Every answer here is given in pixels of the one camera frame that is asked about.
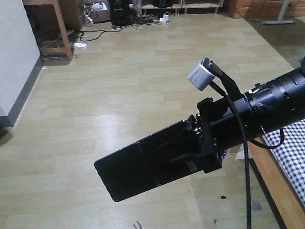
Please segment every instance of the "wooden table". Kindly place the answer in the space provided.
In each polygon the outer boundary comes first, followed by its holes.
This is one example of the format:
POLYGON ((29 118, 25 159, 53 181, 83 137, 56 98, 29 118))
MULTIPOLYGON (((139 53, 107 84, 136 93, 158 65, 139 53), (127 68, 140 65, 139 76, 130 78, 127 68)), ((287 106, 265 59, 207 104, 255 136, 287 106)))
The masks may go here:
POLYGON ((62 17, 61 8, 58 0, 22 0, 24 5, 53 5, 59 29, 61 31, 61 38, 64 47, 58 48, 40 48, 41 53, 66 53, 69 60, 72 60, 73 54, 71 51, 68 34, 62 17))

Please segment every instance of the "wooden bed frame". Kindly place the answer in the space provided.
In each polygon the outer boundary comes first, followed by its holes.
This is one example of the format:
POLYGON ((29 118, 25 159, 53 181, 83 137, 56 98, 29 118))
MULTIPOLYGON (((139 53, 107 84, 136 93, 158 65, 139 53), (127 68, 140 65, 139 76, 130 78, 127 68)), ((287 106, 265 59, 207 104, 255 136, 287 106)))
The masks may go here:
POLYGON ((305 212, 268 149, 248 143, 253 160, 287 229, 305 229, 305 212))

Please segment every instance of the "white power adapter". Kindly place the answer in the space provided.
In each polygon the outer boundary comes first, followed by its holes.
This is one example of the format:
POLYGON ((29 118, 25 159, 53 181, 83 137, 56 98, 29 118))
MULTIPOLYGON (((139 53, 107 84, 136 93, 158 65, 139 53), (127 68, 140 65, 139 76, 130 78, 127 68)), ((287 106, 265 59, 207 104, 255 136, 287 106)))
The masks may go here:
POLYGON ((85 24, 90 24, 91 26, 93 26, 93 20, 88 15, 85 16, 85 24))
POLYGON ((163 18, 160 18, 160 22, 168 22, 168 14, 164 14, 163 18))

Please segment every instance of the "wall baseboard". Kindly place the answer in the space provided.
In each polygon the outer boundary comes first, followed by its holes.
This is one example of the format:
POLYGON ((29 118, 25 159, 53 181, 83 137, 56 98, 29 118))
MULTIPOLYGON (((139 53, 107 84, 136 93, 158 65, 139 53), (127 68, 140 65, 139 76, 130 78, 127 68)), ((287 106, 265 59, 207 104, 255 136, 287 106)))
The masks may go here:
POLYGON ((12 127, 15 125, 17 118, 21 112, 21 109, 23 108, 23 105, 33 88, 33 85, 42 67, 43 58, 42 55, 40 55, 9 114, 7 116, 0 116, 0 128, 12 127))

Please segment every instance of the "wooden shelf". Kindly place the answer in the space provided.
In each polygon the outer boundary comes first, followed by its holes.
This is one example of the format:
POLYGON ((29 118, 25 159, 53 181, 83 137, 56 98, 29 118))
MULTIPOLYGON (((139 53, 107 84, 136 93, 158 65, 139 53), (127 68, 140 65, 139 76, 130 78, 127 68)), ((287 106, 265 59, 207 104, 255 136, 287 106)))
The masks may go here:
POLYGON ((184 14, 187 14, 188 8, 215 8, 215 13, 217 13, 218 8, 222 7, 224 4, 224 0, 219 0, 219 2, 213 2, 213 3, 191 3, 191 4, 184 4, 182 7, 182 1, 180 1, 180 4, 173 4, 170 7, 165 8, 159 8, 155 7, 152 4, 145 4, 141 5, 141 9, 144 10, 144 15, 146 15, 147 10, 162 10, 162 9, 175 9, 175 12, 178 11, 178 9, 184 9, 184 14))

